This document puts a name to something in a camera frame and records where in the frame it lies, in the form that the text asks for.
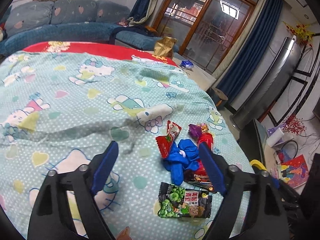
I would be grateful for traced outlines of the person left hand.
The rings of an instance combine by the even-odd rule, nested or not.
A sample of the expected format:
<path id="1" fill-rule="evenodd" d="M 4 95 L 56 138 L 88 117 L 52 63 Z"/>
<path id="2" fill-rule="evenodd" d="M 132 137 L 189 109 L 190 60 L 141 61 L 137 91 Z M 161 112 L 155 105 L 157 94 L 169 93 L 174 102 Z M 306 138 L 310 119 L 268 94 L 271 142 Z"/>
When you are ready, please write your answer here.
<path id="1" fill-rule="evenodd" d="M 116 240 L 132 240 L 130 237 L 130 227 L 127 226 L 117 235 Z"/>

